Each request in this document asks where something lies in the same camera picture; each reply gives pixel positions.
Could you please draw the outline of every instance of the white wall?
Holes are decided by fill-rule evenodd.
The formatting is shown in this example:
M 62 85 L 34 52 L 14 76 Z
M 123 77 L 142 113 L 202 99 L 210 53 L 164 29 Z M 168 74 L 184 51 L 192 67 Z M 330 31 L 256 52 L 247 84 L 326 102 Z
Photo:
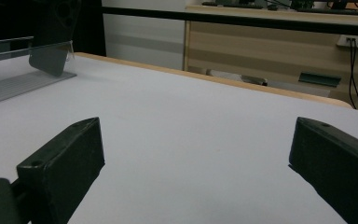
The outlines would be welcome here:
M 103 0 L 104 7 L 129 7 L 184 11 L 186 4 L 202 0 Z M 104 15 L 108 57 L 183 68 L 185 22 L 153 18 Z

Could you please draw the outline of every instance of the transparent plastic shield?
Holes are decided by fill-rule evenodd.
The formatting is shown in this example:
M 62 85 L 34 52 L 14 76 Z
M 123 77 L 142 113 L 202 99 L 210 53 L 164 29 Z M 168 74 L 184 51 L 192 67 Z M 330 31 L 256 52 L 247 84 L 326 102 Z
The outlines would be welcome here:
M 13 41 L 24 39 L 0 41 L 0 101 L 76 75 L 72 42 L 10 50 Z

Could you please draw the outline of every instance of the table surface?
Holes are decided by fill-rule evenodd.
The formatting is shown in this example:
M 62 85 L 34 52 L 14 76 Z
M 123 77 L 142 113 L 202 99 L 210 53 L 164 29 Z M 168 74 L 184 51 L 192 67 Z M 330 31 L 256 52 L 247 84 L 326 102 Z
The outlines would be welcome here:
M 79 55 L 77 77 L 0 102 L 10 181 L 64 128 L 101 119 L 106 165 L 70 223 L 345 223 L 288 156 L 297 117 L 358 138 L 357 110 Z

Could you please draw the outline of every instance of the black object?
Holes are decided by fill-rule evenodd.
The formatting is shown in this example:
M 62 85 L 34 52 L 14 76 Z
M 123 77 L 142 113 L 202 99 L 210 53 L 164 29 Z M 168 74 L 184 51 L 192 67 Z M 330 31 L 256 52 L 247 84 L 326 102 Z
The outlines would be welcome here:
M 345 9 L 347 7 L 347 1 L 335 1 L 331 6 L 331 9 Z
M 74 30 L 74 52 L 106 56 L 101 0 L 82 0 Z
M 41 21 L 34 28 L 33 47 L 71 41 L 80 6 L 81 0 L 52 0 L 43 7 L 38 15 Z M 58 77 L 62 74 L 69 50 L 65 46 L 32 49 L 29 63 L 34 68 Z
M 358 223 L 358 139 L 313 119 L 298 118 L 290 167 L 348 223 Z
M 234 4 L 234 3 L 216 4 L 215 2 L 203 2 L 202 5 L 206 7 L 240 7 L 240 8 L 254 8 L 254 9 L 263 8 L 259 5 Z
M 317 21 L 290 21 L 274 20 L 267 18 L 254 18 L 246 16 L 226 16 L 217 14 L 175 12 L 135 9 L 124 7 L 101 7 L 104 14 L 136 16 L 147 18 L 160 18 L 179 21 L 204 21 L 220 24 L 232 24 L 242 26 L 254 26 L 263 28 L 317 32 L 325 34 L 358 35 L 358 25 L 354 24 L 333 24 Z
M 298 8 L 298 12 L 323 13 L 336 15 L 358 16 L 358 10 L 353 9 L 328 9 L 328 8 Z
M 67 223 L 104 166 L 98 118 L 79 121 L 0 178 L 0 224 Z
M 34 36 L 34 46 L 72 40 L 81 0 L 0 0 L 0 40 Z
M 277 11 L 277 10 L 278 10 L 278 6 L 275 5 L 275 4 L 271 4 L 271 5 L 268 5 L 268 6 L 267 6 L 267 9 L 268 9 L 268 10 L 271 10 L 271 11 Z
M 337 87 L 339 82 L 341 81 L 341 77 L 315 74 L 310 72 L 301 72 L 298 81 L 322 85 L 322 86 L 328 86 L 328 87 Z
M 240 0 L 238 1 L 239 4 L 249 4 L 249 3 L 254 3 L 255 0 Z

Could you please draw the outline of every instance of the wooden table edge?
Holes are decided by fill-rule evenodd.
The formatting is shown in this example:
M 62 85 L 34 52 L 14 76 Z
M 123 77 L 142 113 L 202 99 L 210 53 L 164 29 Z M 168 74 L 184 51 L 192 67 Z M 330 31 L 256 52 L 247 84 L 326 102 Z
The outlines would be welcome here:
M 338 105 L 338 106 L 343 106 L 343 107 L 347 107 L 347 108 L 352 108 L 351 105 L 349 105 L 348 103 L 337 100 L 337 99 L 332 99 L 332 98 L 327 98 L 327 97 L 322 97 L 322 96 L 317 96 L 317 95 L 311 95 L 311 94 L 306 94 L 306 93 L 302 93 L 302 92 L 287 91 L 287 90 L 282 90 L 282 89 L 277 89 L 277 88 L 272 88 L 272 87 L 259 86 L 259 85 L 255 85 L 255 84 L 251 84 L 251 83 L 239 82 L 239 81 L 230 80 L 230 79 L 221 78 L 221 77 L 210 77 L 210 76 L 200 75 L 200 74 L 196 74 L 196 73 L 190 73 L 190 72 L 180 71 L 180 70 L 176 70 L 176 69 L 171 69 L 171 68 L 164 68 L 164 67 L 159 67 L 159 66 L 145 64 L 145 63 L 135 63 L 135 62 L 124 61 L 124 60 L 114 59 L 114 58 L 108 58 L 108 57 L 104 57 L 104 56 L 98 56 L 98 55 L 93 55 L 93 54 L 88 54 L 88 53 L 83 53 L 83 52 L 77 52 L 77 53 L 75 53 L 75 55 L 80 56 L 80 57 L 94 59 L 94 60 L 109 62 L 109 63 L 119 63 L 119 64 L 124 64 L 124 65 L 134 66 L 134 67 L 155 70 L 155 71 L 159 71 L 159 72 L 171 73 L 171 74 L 175 74 L 175 75 L 179 75 L 179 76 L 198 78 L 198 79 L 212 81 L 212 82 L 225 84 L 225 85 L 229 85 L 229 86 L 245 88 L 245 89 L 252 90 L 252 91 L 263 91 L 263 92 L 273 93 L 273 94 L 282 95 L 282 96 L 294 97 L 297 99 L 310 100 L 310 101 L 325 103 L 325 104 L 329 104 L 329 105 Z

